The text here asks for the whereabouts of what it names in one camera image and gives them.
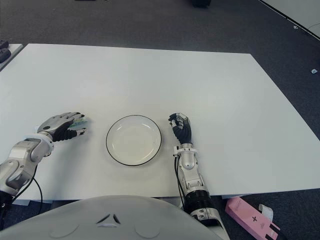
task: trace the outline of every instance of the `cable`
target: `cable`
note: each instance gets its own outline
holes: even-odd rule
[[[311,25],[310,27],[308,27],[307,29],[309,30],[310,28],[314,27],[314,26],[317,26],[317,25],[320,25],[320,22],[319,23],[316,23],[316,24],[313,24]]]
[[[33,181],[34,178],[35,178],[35,175],[36,175],[36,172],[37,172],[37,168],[38,168],[38,165],[35,166],[34,174],[33,174],[32,178],[30,179],[28,185],[25,186],[25,188],[24,188],[21,192],[19,192],[19,193],[12,199],[11,203],[13,203],[13,202],[14,202],[21,194],[23,194],[24,191],[27,190],[27,188],[31,185],[32,181]]]
[[[179,175],[178,175],[179,159],[180,159],[179,156],[174,158],[174,171],[175,171],[175,176],[176,176],[176,179],[177,179],[177,182],[178,182],[178,189],[179,189],[179,194],[180,194],[180,198],[181,198],[181,202],[182,202],[182,207],[183,207],[183,209],[185,209],[186,196],[185,196],[184,190],[183,190],[183,188],[181,186],[181,183],[180,183],[180,180],[179,180]]]
[[[32,178],[30,179],[28,185],[25,186],[25,188],[24,188],[22,191],[20,191],[20,192],[11,200],[11,202],[8,203],[8,205],[3,209],[2,216],[1,216],[1,219],[0,219],[0,231],[4,229],[5,217],[6,217],[6,214],[7,214],[8,207],[9,207],[21,194],[23,194],[24,191],[31,185],[32,181],[35,179],[37,167],[38,167],[38,165],[35,166],[33,176],[32,176]]]
[[[39,215],[41,213],[41,210],[42,210],[42,205],[43,205],[43,196],[42,196],[42,191],[41,191],[41,187],[39,185],[39,183],[37,182],[37,180],[35,178],[33,178],[34,182],[36,183],[36,185],[38,186],[39,188],[39,191],[40,191],[40,196],[41,196],[41,204],[40,204],[40,209],[39,209],[39,212],[37,215]]]

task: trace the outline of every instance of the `plate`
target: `plate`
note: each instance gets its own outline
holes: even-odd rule
[[[161,146],[161,133],[150,118],[131,115],[116,121],[106,135],[106,148],[117,162],[138,166],[150,161]]]

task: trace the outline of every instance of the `robotic hand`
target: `robotic hand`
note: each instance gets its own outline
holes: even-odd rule
[[[11,204],[20,189],[32,181],[38,163],[54,149],[53,142],[72,139],[83,135],[85,128],[70,130],[74,121],[84,117],[80,112],[66,112],[45,121],[37,133],[25,136],[16,143],[7,160],[0,165],[0,206]]]
[[[191,141],[192,132],[188,117],[182,113],[174,113],[168,120],[180,142],[180,146],[174,147],[173,156],[179,192],[183,195],[181,200],[184,211],[210,227],[222,239],[229,240],[220,215],[214,208],[209,191],[199,173],[197,150]]]

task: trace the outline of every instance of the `pink box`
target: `pink box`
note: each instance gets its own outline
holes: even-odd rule
[[[240,197],[227,201],[225,211],[257,240],[276,240],[280,228]]]

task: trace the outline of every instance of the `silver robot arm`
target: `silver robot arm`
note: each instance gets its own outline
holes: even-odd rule
[[[68,140],[85,133],[86,129],[68,129],[70,125],[84,117],[79,112],[66,112],[50,117],[37,130],[16,143],[7,160],[0,165],[0,206],[12,203],[20,189],[34,177],[36,167],[43,157],[49,156],[54,142]]]
[[[183,195],[181,200],[184,211],[209,227],[222,239],[230,240],[219,212],[214,208],[203,177],[199,173],[197,150],[191,141],[192,132],[188,117],[182,113],[174,113],[170,115],[169,123],[180,142],[180,146],[173,148],[173,156],[179,191]]]

